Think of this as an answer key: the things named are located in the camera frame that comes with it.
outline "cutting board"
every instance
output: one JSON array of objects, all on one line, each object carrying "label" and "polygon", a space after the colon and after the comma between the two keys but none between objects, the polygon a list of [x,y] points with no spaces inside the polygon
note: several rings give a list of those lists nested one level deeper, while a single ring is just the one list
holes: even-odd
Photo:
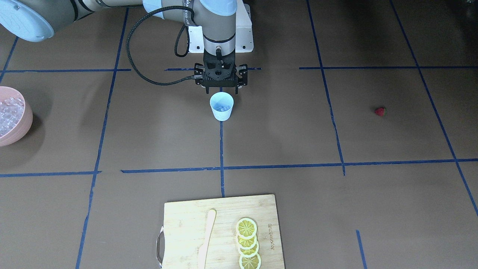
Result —
[{"label": "cutting board", "polygon": [[243,217],[257,223],[261,269],[284,269],[273,194],[165,203],[163,268],[197,269],[197,253],[204,243],[210,209],[215,209],[217,214],[206,269],[240,268],[235,236],[236,223]]}]

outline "pink bowl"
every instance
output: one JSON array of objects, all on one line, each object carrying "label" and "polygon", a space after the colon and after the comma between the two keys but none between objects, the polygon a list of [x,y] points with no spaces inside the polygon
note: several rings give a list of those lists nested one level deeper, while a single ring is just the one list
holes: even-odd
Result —
[{"label": "pink bowl", "polygon": [[0,136],[0,146],[6,146],[6,145],[10,145],[12,143],[17,142],[18,140],[20,140],[20,138],[26,135],[26,133],[32,126],[32,121],[33,121],[32,108],[27,103],[23,95],[19,93],[17,90],[15,90],[14,88],[0,86],[0,101],[4,101],[5,99],[8,99],[10,97],[20,98],[24,100],[25,110],[23,111],[23,115],[20,121],[18,122],[18,124],[13,129],[11,129],[8,133],[6,133],[4,136]]}]

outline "bowl of ice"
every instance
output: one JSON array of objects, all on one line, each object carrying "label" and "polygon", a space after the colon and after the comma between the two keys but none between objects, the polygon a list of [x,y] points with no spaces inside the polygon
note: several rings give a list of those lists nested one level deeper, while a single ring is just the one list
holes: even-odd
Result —
[{"label": "bowl of ice", "polygon": [[0,86],[0,146],[22,138],[32,126],[33,113],[25,98],[14,88]]}]

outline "black cable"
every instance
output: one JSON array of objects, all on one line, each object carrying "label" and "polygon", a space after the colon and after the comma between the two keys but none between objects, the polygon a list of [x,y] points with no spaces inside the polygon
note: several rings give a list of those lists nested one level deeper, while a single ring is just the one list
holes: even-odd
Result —
[{"label": "black cable", "polygon": [[136,30],[136,28],[138,28],[138,26],[146,19],[148,19],[149,17],[157,14],[157,13],[160,13],[160,12],[163,12],[163,11],[168,11],[168,10],[175,10],[175,9],[179,9],[179,10],[186,10],[186,11],[189,11],[191,12],[191,20],[194,22],[194,11],[191,9],[191,8],[187,8],[185,6],[170,6],[170,7],[164,7],[164,8],[160,8],[160,9],[156,9],[156,10],[153,10],[152,12],[144,15],[141,19],[139,19],[139,21],[137,21],[134,26],[131,28],[131,31],[130,31],[130,34],[128,35],[128,38],[126,38],[126,53],[128,54],[128,59],[130,60],[130,64],[131,66],[133,67],[134,71],[136,72],[136,74],[138,74],[138,76],[140,76],[142,79],[144,79],[145,81],[151,83],[151,84],[154,84],[154,85],[160,85],[160,86],[169,86],[169,85],[173,85],[173,84],[176,84],[176,83],[179,83],[179,82],[183,82],[185,80],[189,80],[189,79],[194,79],[194,76],[188,76],[188,77],[185,77],[185,78],[182,78],[182,79],[179,79],[179,80],[176,80],[176,81],[172,81],[172,82],[158,82],[158,81],[154,81],[154,80],[151,80],[147,77],[145,77],[137,68],[136,68],[136,65],[134,64],[133,62],[133,59],[131,58],[131,53],[130,53],[130,40],[131,40],[131,37],[133,36],[133,33],[134,31]]},{"label": "black cable", "polygon": [[178,54],[178,43],[179,39],[181,38],[181,35],[184,32],[184,29],[186,28],[186,25],[183,24],[183,27],[181,27],[181,30],[179,30],[178,37],[176,38],[176,43],[174,44],[174,55],[178,57],[186,57],[187,53],[189,52],[189,29],[186,30],[186,35],[187,35],[187,48],[186,52],[184,54]]}]

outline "blue tape line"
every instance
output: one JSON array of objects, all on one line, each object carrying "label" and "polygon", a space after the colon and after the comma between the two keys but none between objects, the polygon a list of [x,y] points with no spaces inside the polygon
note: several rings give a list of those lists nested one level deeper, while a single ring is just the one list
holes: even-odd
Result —
[{"label": "blue tape line", "polygon": [[83,254],[83,246],[85,245],[85,237],[87,235],[88,220],[89,220],[89,214],[91,212],[91,203],[93,201],[93,189],[95,187],[95,184],[96,184],[96,174],[93,175],[93,179],[91,181],[90,195],[88,199],[88,212],[87,212],[85,221],[83,222],[83,231],[81,233],[80,248],[78,250],[78,257],[76,258],[75,269],[80,268],[81,255]]},{"label": "blue tape line", "polygon": [[13,55],[13,51],[15,50],[15,47],[17,46],[17,42],[18,42],[18,37],[15,38],[15,41],[13,41],[13,45],[11,45],[10,53],[8,54],[7,61],[5,62],[5,65],[3,66],[3,71],[0,75],[0,83],[3,80],[3,76],[7,72],[7,67],[8,67],[8,64],[10,63],[11,56]]},{"label": "blue tape line", "polygon": [[446,134],[446,130],[445,130],[445,126],[443,125],[443,122],[440,118],[440,114],[438,113],[438,110],[435,106],[435,102],[433,101],[433,98],[432,98],[432,95],[430,93],[430,90],[426,84],[426,81],[425,81],[425,78],[423,76],[423,73],[420,69],[420,66],[418,65],[418,61],[417,61],[417,58],[415,56],[415,53],[413,52],[413,49],[412,49],[412,46],[410,45],[410,41],[408,40],[408,37],[407,37],[407,34],[405,33],[405,29],[402,25],[402,22],[400,21],[400,18],[398,16],[398,12],[397,10],[395,9],[395,6],[393,5],[393,1],[392,0],[389,0],[390,1],[390,5],[393,9],[393,12],[395,13],[395,17],[397,18],[397,21],[398,21],[398,24],[400,26],[400,29],[402,30],[402,34],[407,42],[407,45],[408,45],[408,48],[410,49],[410,53],[412,54],[412,57],[413,57],[413,60],[415,61],[415,64],[416,66],[418,67],[418,73],[420,74],[420,77],[422,79],[422,82],[423,82],[423,85],[425,87],[425,90],[426,90],[426,93],[428,95],[428,99],[430,100],[430,103],[433,107],[433,111],[435,112],[435,115],[436,115],[436,118],[438,120],[438,122],[440,123],[440,127],[442,128],[442,132],[443,132],[443,135],[445,136],[445,139],[446,139],[446,142],[448,144],[448,147],[450,148],[450,152],[451,152],[451,155],[453,156],[453,159],[455,161],[455,164],[456,164],[456,168],[458,169],[458,172],[460,173],[460,176],[461,176],[461,179],[463,181],[463,184],[465,185],[465,189],[467,190],[467,193],[468,193],[468,196],[471,200],[471,204],[473,205],[473,208],[475,209],[475,213],[476,215],[478,216],[478,207],[475,203],[475,199],[473,198],[473,195],[471,194],[471,191],[470,191],[470,188],[468,186],[468,183],[467,183],[467,180],[465,179],[465,176],[463,175],[462,171],[461,171],[461,167],[460,167],[460,163],[458,162],[458,159],[456,158],[456,155],[455,155],[455,152],[453,150],[453,147],[451,145],[451,142],[450,142],[450,139],[448,138],[448,135]]},{"label": "blue tape line", "polygon": [[342,164],[341,163],[322,163],[322,164],[281,164],[281,165],[224,166],[224,170],[271,169],[271,168],[306,168],[306,167],[333,167],[333,166],[342,166]]},{"label": "blue tape line", "polygon": [[345,176],[344,157],[342,156],[342,149],[340,148],[340,140],[338,138],[337,125],[335,124],[335,119],[334,119],[334,111],[332,109],[332,102],[330,101],[330,95],[328,92],[326,74],[324,71],[324,65],[322,64],[322,57],[320,56],[319,42],[317,41],[317,35],[315,34],[315,26],[314,26],[314,20],[312,19],[312,11],[310,10],[310,3],[309,3],[309,0],[306,0],[306,1],[307,1],[307,8],[309,10],[310,25],[312,27],[312,33],[314,34],[315,48],[317,49],[317,57],[319,58],[320,70],[322,72],[322,80],[324,81],[324,88],[326,90],[327,102],[330,108],[330,118],[332,119],[332,125],[334,126],[334,130],[335,130],[335,138],[337,140],[338,155],[340,156],[340,162],[342,164],[342,172],[344,173],[344,176]]},{"label": "blue tape line", "polygon": [[213,170],[220,170],[220,169],[221,169],[221,167],[193,167],[193,168],[164,168],[164,169],[121,170],[121,172],[123,172],[123,174],[136,174],[136,173],[213,171]]},{"label": "blue tape line", "polygon": [[393,164],[423,164],[423,163],[453,163],[454,159],[442,160],[412,160],[412,161],[385,161],[385,162],[357,162],[345,163],[346,166],[365,166],[365,165],[393,165]]},{"label": "blue tape line", "polygon": [[[165,71],[192,71],[194,68],[168,68]],[[248,67],[247,70],[262,70],[261,67]]]},{"label": "blue tape line", "polygon": [[222,124],[223,122],[219,122],[219,136],[220,136],[220,142],[219,142],[219,152],[220,152],[220,159],[221,159],[221,195],[224,198],[226,196],[225,190],[224,190],[224,147],[222,143],[222,137],[223,137],[223,129],[222,129]]},{"label": "blue tape line", "polygon": [[[321,67],[299,67],[299,69],[321,69]],[[417,69],[417,67],[323,67],[323,69]]]},{"label": "blue tape line", "polygon": [[421,69],[476,69],[478,66],[420,66]]},{"label": "blue tape line", "polygon": [[355,230],[355,232],[357,233],[358,246],[360,249],[360,255],[362,256],[363,269],[367,269],[367,261],[365,260],[365,253],[363,252],[362,238],[360,237],[360,231]]},{"label": "blue tape line", "polygon": [[478,162],[478,158],[472,159],[458,159],[459,162]]},{"label": "blue tape line", "polygon": [[81,171],[81,172],[46,172],[46,173],[19,173],[19,174],[0,174],[0,178],[21,178],[21,177],[53,177],[53,176],[74,176],[74,175],[95,175],[101,171]]},{"label": "blue tape line", "polygon": [[467,190],[468,197],[470,198],[471,204],[473,205],[473,208],[475,209],[475,213],[478,216],[477,204],[475,202],[475,199],[473,198],[473,195],[471,194],[470,187],[468,186],[467,180],[465,179],[465,175],[463,175],[463,172],[461,171],[461,167],[458,164],[458,162],[456,162],[456,168],[458,168],[458,172],[460,173],[461,180],[463,181],[463,184],[465,185],[465,189]]},{"label": "blue tape line", "polygon": [[6,73],[62,73],[62,72],[113,72],[131,71],[128,68],[122,69],[45,69],[45,70],[8,70]]},{"label": "blue tape line", "polygon": [[[129,13],[129,9],[127,8],[126,12],[125,12],[125,16],[124,16],[124,21],[123,21],[123,29],[121,30],[121,37],[119,38],[118,52],[116,54],[116,63],[115,63],[115,68],[114,68],[115,71],[113,71],[113,78],[111,79],[111,87],[109,88],[108,103],[106,105],[105,118],[103,120],[103,128],[101,130],[101,137],[100,137],[100,140],[99,140],[98,157],[97,157],[96,163],[95,163],[95,171],[98,171],[99,161],[101,159],[101,150],[102,150],[103,141],[104,141],[104,138],[105,138],[106,124],[108,122],[109,104],[111,103],[111,96],[113,94],[113,88],[114,88],[114,85],[115,85],[116,72],[117,72],[116,69],[118,69],[118,64],[119,64],[119,61],[120,61],[121,47],[123,45],[124,32],[126,30],[126,22],[128,20],[128,13]],[[96,184],[96,177],[97,177],[97,175],[94,174],[93,179],[91,181],[91,189],[90,189],[90,196],[89,196],[89,202],[88,202],[88,213],[87,213],[87,216],[85,218],[85,222],[83,223],[83,232],[81,234],[80,248],[78,250],[78,257],[76,259],[76,267],[75,267],[76,269],[80,268],[81,255],[83,254],[83,246],[85,244],[85,237],[86,237],[87,228],[88,228],[89,215],[90,215],[90,212],[91,212],[91,204],[92,204],[92,201],[93,201],[93,189],[94,189],[95,184]]]},{"label": "blue tape line", "polygon": [[[463,162],[478,162],[475,159],[459,159]],[[384,162],[348,162],[345,166],[368,166],[368,165],[400,165],[400,164],[426,164],[426,163],[453,163],[454,159],[436,159],[436,160],[410,160],[410,161],[384,161]],[[272,169],[272,168],[308,168],[308,167],[337,167],[342,163],[317,163],[317,164],[280,164],[280,165],[245,165],[245,166],[224,166],[224,170],[241,169]],[[138,169],[121,170],[125,174],[131,173],[161,173],[161,172],[187,172],[187,171],[212,171],[221,170],[222,167],[194,167],[194,168],[163,168],[163,169]]]},{"label": "blue tape line", "polygon": [[[417,66],[414,67],[323,67],[324,69],[417,69]],[[478,66],[429,66],[423,67],[420,66],[421,69],[455,69],[455,68],[462,68],[462,69],[476,69]],[[320,67],[299,67],[300,70],[310,70],[310,69],[321,69]]]}]

